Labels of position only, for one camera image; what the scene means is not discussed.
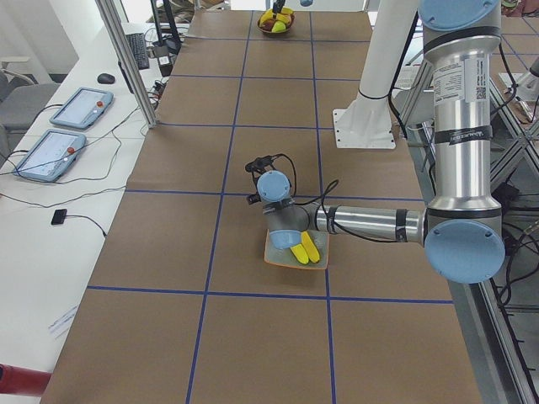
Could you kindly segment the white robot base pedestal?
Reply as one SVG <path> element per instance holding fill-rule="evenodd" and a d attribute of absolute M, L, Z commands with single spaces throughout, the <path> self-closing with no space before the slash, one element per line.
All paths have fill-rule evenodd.
<path fill-rule="evenodd" d="M 387 98 L 418 6 L 413 0 L 380 2 L 357 96 L 347 109 L 333 111 L 336 147 L 395 148 Z"/>

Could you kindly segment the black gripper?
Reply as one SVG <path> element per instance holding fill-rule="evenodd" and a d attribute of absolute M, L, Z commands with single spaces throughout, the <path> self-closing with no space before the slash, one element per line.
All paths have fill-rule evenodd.
<path fill-rule="evenodd" d="M 282 9 L 285 6 L 285 0 L 274 0 L 272 6 L 273 13 L 282 13 Z"/>

